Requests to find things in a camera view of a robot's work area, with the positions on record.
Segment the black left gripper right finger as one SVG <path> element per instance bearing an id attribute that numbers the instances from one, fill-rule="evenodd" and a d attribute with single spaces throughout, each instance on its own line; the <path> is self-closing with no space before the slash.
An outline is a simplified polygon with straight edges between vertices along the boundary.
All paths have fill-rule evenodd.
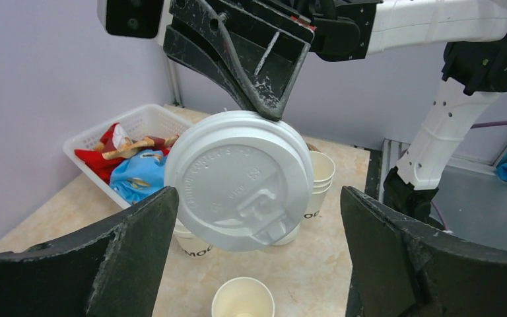
<path id="1" fill-rule="evenodd" d="M 507 316 L 507 251 L 341 190 L 353 270 L 347 316 Z"/>

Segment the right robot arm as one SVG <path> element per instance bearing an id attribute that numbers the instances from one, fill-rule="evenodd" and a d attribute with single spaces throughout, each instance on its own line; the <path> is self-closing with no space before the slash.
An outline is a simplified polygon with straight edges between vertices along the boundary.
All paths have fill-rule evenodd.
<path id="1" fill-rule="evenodd" d="M 394 210 L 431 215 L 440 177 L 485 109 L 507 92 L 507 1 L 98 1 L 113 36 L 153 39 L 168 59 L 224 89 L 244 110 L 282 118 L 309 54 L 378 62 L 399 101 L 394 71 L 429 69 L 437 95 L 420 130 L 384 177 Z"/>

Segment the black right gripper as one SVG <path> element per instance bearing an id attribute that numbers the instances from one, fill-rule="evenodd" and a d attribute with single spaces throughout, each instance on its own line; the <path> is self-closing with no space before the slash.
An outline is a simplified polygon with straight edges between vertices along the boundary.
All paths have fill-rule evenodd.
<path id="1" fill-rule="evenodd" d="M 281 120 L 315 29 L 278 1 L 97 0 L 112 36 L 152 39 L 243 110 Z"/>

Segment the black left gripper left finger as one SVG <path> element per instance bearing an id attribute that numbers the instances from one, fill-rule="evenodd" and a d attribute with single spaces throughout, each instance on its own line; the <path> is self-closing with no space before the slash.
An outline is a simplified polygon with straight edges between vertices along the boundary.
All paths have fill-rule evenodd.
<path id="1" fill-rule="evenodd" d="M 167 186 L 70 234 L 0 253 L 0 316 L 151 316 L 177 211 Z"/>

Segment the white paper cup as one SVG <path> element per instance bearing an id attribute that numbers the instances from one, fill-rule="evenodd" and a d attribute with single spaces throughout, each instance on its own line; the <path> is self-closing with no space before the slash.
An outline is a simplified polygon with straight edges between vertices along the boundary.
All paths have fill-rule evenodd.
<path id="1" fill-rule="evenodd" d="M 213 245 L 195 236 L 179 220 L 176 220 L 173 234 L 186 256 L 190 258 L 204 258 L 213 251 Z"/>
<path id="2" fill-rule="evenodd" d="M 211 316 L 275 315 L 275 300 L 261 281 L 252 277 L 228 280 L 216 291 L 211 304 Z"/>

